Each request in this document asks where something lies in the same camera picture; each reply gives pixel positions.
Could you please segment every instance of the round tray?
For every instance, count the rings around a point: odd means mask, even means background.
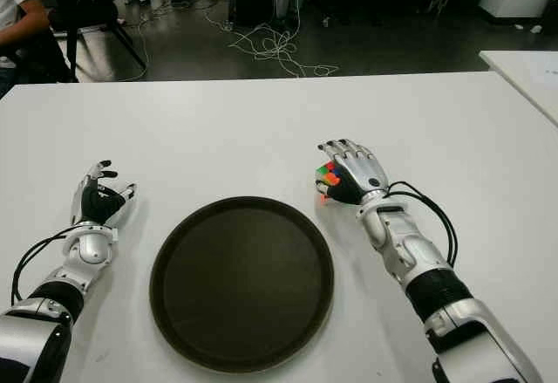
[[[179,224],[151,275],[157,326],[186,358],[228,373],[275,366],[327,317],[333,263],[322,234],[274,200],[236,197]]]

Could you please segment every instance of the white table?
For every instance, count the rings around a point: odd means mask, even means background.
[[[558,127],[558,51],[482,51],[480,57]]]
[[[110,158],[136,181],[119,253],[75,328],[63,382],[431,383],[422,324],[366,242],[356,209],[320,205],[316,144],[351,137],[385,171],[427,192],[459,233],[457,272],[539,367],[557,381],[555,202],[558,131],[492,72],[222,82],[18,86],[0,101],[0,300],[34,242],[67,226],[72,193]],[[336,268],[330,319],[301,355],[266,373],[229,376],[190,364],[160,336],[148,303],[153,260],[201,206],[262,195],[300,209]],[[446,250],[443,229],[411,204]],[[62,261],[53,244],[22,293]]]

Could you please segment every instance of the silver robotic arm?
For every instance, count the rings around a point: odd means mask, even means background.
[[[372,152],[350,140],[331,140],[319,148],[331,161],[316,171],[317,190],[360,206],[357,219],[422,319],[438,355],[432,365],[437,383],[541,383],[498,319],[420,233],[405,205],[389,196],[387,177]]]
[[[100,178],[117,176],[104,170],[110,165],[110,161],[94,165],[79,183],[72,203],[71,227],[46,241],[48,244],[64,238],[65,261],[24,300],[17,290],[22,263],[18,265],[12,286],[13,305],[0,315],[2,382],[52,383],[60,379],[73,324],[92,284],[111,263],[111,247],[118,240],[117,230],[106,224],[136,192],[134,184],[121,192],[99,184]]]

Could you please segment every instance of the floor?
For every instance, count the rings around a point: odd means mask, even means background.
[[[292,77],[277,61],[254,61],[252,56],[228,47],[239,37],[207,20],[224,22],[228,0],[195,1],[187,8],[174,8],[161,0],[150,5],[122,4],[121,16],[136,49],[146,53],[148,69],[142,75],[112,33],[88,32],[78,45],[79,80]],[[145,19],[150,20],[138,28],[138,22]],[[557,37],[531,34],[530,27],[519,31],[513,26],[492,25],[476,14],[447,13],[439,19],[399,14],[382,16],[382,24],[374,26],[361,9],[354,12],[349,25],[334,20],[324,28],[321,12],[307,1],[301,22],[293,40],[297,47],[293,58],[303,65],[338,66],[332,76],[483,71],[487,66],[478,57],[481,50],[558,50]],[[60,43],[65,50],[65,41]],[[314,76],[312,70],[306,75]]]

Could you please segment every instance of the chair leg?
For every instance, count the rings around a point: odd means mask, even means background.
[[[145,69],[147,67],[146,63],[141,59],[140,55],[133,49],[132,45],[127,42],[126,37],[121,32],[122,29],[120,27],[118,27],[116,24],[111,24],[111,25],[109,25],[108,28],[114,33],[116,38],[118,40],[120,40],[120,43],[122,43],[125,46],[125,48],[132,55],[132,57],[136,60],[136,62],[138,62],[139,65],[143,69]]]
[[[72,81],[76,81],[76,51],[78,49],[78,29],[68,29],[68,37],[66,39],[66,57],[70,62],[70,74]]]

